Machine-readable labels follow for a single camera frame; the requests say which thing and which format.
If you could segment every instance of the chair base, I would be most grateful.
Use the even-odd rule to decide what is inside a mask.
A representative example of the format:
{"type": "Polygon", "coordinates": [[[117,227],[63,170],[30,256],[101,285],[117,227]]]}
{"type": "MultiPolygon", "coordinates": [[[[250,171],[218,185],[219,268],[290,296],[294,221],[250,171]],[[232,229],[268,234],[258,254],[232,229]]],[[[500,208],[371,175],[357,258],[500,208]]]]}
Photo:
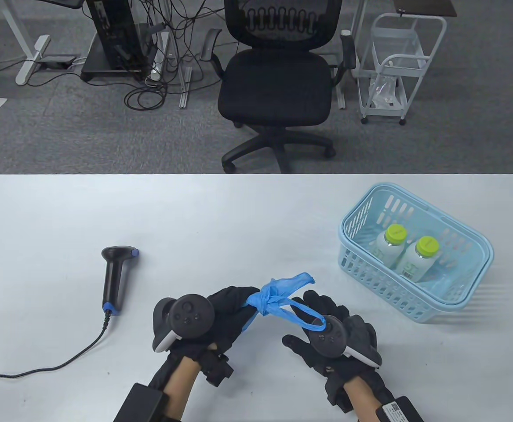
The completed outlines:
{"type": "MultiPolygon", "coordinates": [[[[235,122],[235,127],[239,128],[242,124],[235,122]]],[[[297,145],[315,145],[325,148],[325,158],[332,158],[336,155],[333,143],[329,138],[324,138],[319,135],[311,133],[289,131],[286,128],[272,128],[264,126],[247,125],[253,131],[257,132],[254,138],[241,143],[239,146],[231,149],[226,155],[222,157],[222,165],[225,173],[234,173],[236,167],[233,161],[253,153],[262,148],[272,148],[276,160],[280,167],[281,173],[291,173],[290,163],[287,159],[286,149],[284,145],[288,143],[295,143],[297,145]]]]}

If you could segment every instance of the white table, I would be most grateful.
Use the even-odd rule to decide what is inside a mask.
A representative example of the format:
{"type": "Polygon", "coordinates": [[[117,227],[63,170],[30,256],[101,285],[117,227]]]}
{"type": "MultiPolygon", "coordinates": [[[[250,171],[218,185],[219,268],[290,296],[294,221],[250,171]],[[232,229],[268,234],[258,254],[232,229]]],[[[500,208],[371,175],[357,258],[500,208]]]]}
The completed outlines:
{"type": "MultiPolygon", "coordinates": [[[[102,248],[141,250],[124,311],[68,367],[0,380],[0,422],[111,422],[151,350],[165,296],[261,286],[307,271],[373,323],[381,374],[427,422],[513,420],[513,175],[0,175],[0,372],[59,364],[102,326],[102,248]],[[392,181],[485,233],[495,262],[473,304],[440,324],[409,321],[337,265],[337,227],[373,183],[392,181]]],[[[324,379],[280,342],[296,326],[258,317],[219,388],[202,377],[184,421],[351,421],[324,379]]]]}

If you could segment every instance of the gloved hand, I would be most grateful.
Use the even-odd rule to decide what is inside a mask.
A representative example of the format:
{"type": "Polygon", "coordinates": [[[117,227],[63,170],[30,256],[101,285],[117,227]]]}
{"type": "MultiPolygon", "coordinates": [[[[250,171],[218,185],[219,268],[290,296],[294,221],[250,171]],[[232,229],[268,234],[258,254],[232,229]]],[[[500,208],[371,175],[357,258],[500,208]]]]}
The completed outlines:
{"type": "MultiPolygon", "coordinates": [[[[371,324],[365,323],[359,315],[350,316],[345,306],[337,306],[330,297],[319,296],[314,290],[307,290],[303,299],[293,298],[293,300],[307,305],[322,315],[332,315],[337,318],[343,323],[349,334],[349,346],[358,350],[369,349],[370,354],[377,355],[377,358],[373,360],[381,361],[377,352],[375,329],[371,324]]],[[[312,316],[301,312],[298,308],[292,307],[292,309],[302,320],[306,322],[313,321],[312,316]]],[[[357,376],[366,381],[380,402],[388,403],[393,399],[391,392],[387,390],[375,369],[360,362],[360,360],[346,356],[326,358],[317,352],[310,343],[290,334],[283,336],[282,343],[301,356],[309,368],[314,368],[319,374],[329,378],[327,385],[325,385],[329,401],[333,406],[338,404],[344,412],[349,412],[353,407],[343,390],[343,385],[357,376]]]]}
{"type": "Polygon", "coordinates": [[[257,291],[256,287],[231,286],[208,296],[215,310],[214,325],[196,339],[176,340],[170,346],[170,354],[197,360],[208,348],[216,349],[218,354],[225,353],[241,334],[244,324],[256,313],[255,307],[243,305],[257,291]]]}

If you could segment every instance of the device label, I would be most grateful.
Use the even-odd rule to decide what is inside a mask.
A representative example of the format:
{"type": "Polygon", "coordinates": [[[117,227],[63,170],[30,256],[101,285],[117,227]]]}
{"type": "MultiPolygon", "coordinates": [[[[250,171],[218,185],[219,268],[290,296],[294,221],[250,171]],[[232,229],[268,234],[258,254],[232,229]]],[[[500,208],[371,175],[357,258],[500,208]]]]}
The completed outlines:
{"type": "Polygon", "coordinates": [[[389,419],[389,422],[409,422],[401,408],[396,402],[392,402],[382,406],[385,416],[389,419]]]}

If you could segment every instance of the chair seat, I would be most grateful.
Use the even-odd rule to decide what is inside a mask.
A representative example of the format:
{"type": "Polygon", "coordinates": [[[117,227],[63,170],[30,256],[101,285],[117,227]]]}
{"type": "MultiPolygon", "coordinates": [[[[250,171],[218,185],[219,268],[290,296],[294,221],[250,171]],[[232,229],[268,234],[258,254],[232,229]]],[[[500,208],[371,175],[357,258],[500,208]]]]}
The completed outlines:
{"type": "Polygon", "coordinates": [[[313,126],[331,111],[331,69],[305,51],[245,50],[227,64],[219,92],[221,115],[240,123],[313,126]]]}

